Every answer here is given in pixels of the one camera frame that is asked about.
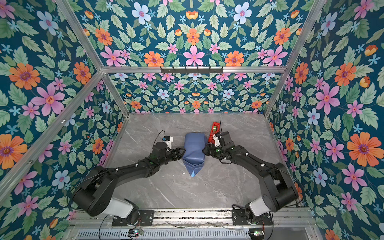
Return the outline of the light blue wrapping paper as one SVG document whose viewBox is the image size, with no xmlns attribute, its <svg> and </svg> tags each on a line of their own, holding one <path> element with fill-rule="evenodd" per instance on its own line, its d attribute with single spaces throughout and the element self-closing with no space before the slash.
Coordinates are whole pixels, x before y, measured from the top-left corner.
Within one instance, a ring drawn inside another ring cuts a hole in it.
<svg viewBox="0 0 384 240">
<path fill-rule="evenodd" d="M 207 138 L 204 133 L 188 133 L 185 136 L 183 163 L 191 177 L 204 167 L 205 154 L 203 149 L 207 145 Z"/>
</svg>

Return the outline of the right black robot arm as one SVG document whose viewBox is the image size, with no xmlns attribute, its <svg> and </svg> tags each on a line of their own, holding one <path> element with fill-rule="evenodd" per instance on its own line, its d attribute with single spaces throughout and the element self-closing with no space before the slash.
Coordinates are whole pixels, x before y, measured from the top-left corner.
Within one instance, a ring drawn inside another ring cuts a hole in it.
<svg viewBox="0 0 384 240">
<path fill-rule="evenodd" d="M 207 144 L 202 152 L 218 160 L 227 160 L 248 170 L 259 180 L 261 195 L 245 206 L 250 221 L 269 212 L 277 212 L 299 198 L 291 175 L 282 163 L 269 163 L 254 156 L 243 146 L 235 145 L 229 132 L 215 135 L 215 143 Z"/>
</svg>

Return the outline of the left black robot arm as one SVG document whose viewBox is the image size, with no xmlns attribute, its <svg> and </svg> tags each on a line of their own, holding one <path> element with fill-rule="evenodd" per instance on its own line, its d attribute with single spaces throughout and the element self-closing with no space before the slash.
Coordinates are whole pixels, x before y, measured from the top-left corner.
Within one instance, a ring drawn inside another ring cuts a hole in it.
<svg viewBox="0 0 384 240">
<path fill-rule="evenodd" d="M 153 176 L 162 165 L 182 159 L 185 151 L 183 148 L 170 149 L 166 143 L 158 142 L 150 155 L 137 163 L 115 168 L 96 166 L 77 185 L 73 202 L 91 217 L 108 214 L 127 218 L 135 205 L 114 198 L 115 189 L 128 182 Z"/>
</svg>

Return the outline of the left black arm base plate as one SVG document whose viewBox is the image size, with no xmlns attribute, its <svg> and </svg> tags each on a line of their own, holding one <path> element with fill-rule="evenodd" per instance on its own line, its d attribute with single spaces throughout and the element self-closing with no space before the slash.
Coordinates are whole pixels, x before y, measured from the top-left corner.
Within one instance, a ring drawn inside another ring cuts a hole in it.
<svg viewBox="0 0 384 240">
<path fill-rule="evenodd" d="M 150 227 L 154 220 L 154 210 L 135 210 L 127 218 L 115 216 L 112 222 L 113 227 Z"/>
</svg>

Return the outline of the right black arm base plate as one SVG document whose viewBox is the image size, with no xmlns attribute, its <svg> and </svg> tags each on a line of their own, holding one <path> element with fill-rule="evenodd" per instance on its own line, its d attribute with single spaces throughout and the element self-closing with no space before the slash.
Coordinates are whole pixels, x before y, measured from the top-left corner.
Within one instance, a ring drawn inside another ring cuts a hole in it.
<svg viewBox="0 0 384 240">
<path fill-rule="evenodd" d="M 256 216 L 249 209 L 232 209 L 232 221 L 234 226 L 272 226 L 271 213 Z"/>
</svg>

